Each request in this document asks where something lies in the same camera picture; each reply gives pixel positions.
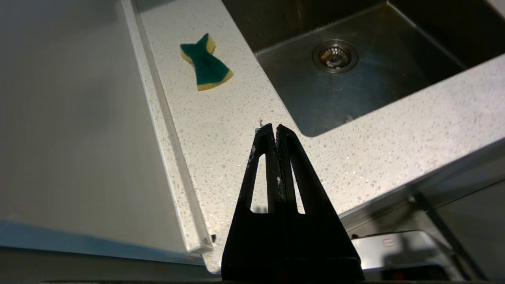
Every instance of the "white speckled countertop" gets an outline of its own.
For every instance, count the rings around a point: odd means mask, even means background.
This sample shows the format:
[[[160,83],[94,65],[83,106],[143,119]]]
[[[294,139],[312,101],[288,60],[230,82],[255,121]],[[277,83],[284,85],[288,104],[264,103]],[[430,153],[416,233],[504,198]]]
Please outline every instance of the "white speckled countertop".
[[[505,56],[311,138],[298,131],[220,0],[171,1],[141,10],[140,15],[137,24],[141,18],[148,41],[143,46],[152,52],[154,77],[159,75],[161,82],[158,92],[166,96],[175,126],[170,139],[180,145],[192,185],[185,191],[172,185],[176,188],[171,194],[189,250],[197,247],[195,231],[217,235],[213,250],[203,254],[211,272],[220,271],[260,120],[282,123],[298,134],[338,213],[505,137]],[[216,42],[214,55],[235,75],[217,88],[198,92],[194,69],[181,58],[179,45],[196,42],[207,32]],[[136,36],[130,33],[135,45]],[[149,85],[146,80],[152,78],[142,76]],[[166,119],[153,115],[155,127],[164,128]],[[160,147],[170,148],[167,143],[160,141]],[[177,168],[174,159],[164,157],[168,171]],[[177,183],[177,175],[171,173],[171,180]],[[187,204],[191,197],[184,194],[195,195],[198,210]],[[254,203],[261,204],[258,200],[265,196],[255,194]],[[199,215],[205,227],[195,221]]]

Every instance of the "kitchen sink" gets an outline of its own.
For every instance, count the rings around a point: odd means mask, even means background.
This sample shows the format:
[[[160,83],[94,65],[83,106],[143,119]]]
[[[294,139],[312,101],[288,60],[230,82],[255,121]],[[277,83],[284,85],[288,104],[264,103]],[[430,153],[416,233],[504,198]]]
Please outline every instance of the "kitchen sink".
[[[505,53],[486,0],[223,0],[302,134]]]

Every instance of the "drain strainer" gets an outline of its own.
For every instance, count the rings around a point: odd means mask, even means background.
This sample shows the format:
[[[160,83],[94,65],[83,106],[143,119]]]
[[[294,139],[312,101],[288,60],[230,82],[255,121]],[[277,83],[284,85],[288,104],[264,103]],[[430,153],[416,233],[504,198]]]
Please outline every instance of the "drain strainer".
[[[323,71],[343,73],[356,65],[358,52],[350,43],[334,39],[318,45],[312,53],[312,60]]]

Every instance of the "sponge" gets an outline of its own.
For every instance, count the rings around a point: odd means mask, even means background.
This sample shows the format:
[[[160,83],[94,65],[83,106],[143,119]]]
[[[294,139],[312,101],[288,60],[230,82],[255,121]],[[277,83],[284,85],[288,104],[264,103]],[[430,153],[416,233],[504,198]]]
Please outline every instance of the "sponge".
[[[194,66],[199,91],[216,87],[233,76],[233,72],[211,54],[215,47],[208,33],[195,44],[181,44],[182,57]]]

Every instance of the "quartz countertop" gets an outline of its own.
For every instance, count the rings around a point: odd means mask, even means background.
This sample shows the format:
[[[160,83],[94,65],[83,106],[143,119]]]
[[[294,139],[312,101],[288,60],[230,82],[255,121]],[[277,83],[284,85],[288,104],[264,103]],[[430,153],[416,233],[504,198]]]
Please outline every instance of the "quartz countertop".
[[[299,132],[220,0],[169,1],[139,8],[138,13],[137,22],[140,19],[146,34],[144,49],[151,53],[153,72],[159,76],[158,92],[163,92],[175,126],[172,139],[180,146],[192,185],[171,194],[181,228],[201,214],[204,231],[216,235],[213,248],[203,253],[211,272],[220,271],[255,129],[261,122],[274,127],[282,123],[296,132],[337,213],[505,137],[505,56],[322,135],[307,137]],[[196,42],[207,32],[216,43],[214,55],[234,76],[216,88],[197,91],[194,68],[181,58],[179,45]],[[161,120],[154,118],[155,127],[165,127]],[[174,163],[166,160],[169,168]],[[264,169],[258,176],[264,176]],[[187,197],[181,195],[188,190],[196,197],[199,212],[182,204]],[[261,184],[253,204],[266,204]],[[191,232],[183,230],[187,243],[195,238]]]

